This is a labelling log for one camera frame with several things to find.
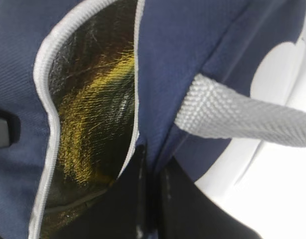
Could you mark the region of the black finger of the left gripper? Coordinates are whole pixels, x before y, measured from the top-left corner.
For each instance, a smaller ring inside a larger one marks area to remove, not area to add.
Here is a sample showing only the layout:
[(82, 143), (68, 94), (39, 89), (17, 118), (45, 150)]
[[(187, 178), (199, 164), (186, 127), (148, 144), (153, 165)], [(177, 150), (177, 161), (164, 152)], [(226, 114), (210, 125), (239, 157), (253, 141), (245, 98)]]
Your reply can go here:
[(11, 112), (0, 109), (0, 149), (10, 147), (20, 138), (20, 119)]

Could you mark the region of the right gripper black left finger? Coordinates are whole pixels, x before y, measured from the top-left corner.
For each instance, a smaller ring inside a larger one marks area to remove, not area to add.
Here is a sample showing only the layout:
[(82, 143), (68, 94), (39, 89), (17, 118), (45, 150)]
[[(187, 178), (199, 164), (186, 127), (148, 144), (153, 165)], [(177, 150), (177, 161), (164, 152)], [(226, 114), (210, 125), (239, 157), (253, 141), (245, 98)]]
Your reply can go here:
[(136, 147), (112, 186), (99, 196), (45, 214), (42, 239), (147, 239), (146, 146)]

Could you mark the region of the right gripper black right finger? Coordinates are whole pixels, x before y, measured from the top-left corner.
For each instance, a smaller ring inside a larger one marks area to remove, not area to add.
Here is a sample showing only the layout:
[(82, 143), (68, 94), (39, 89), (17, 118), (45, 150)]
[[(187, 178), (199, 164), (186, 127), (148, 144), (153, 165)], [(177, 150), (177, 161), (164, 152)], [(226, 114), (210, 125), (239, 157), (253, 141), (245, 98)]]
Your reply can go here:
[(160, 239), (259, 239), (250, 227), (208, 199), (175, 159), (159, 174)]

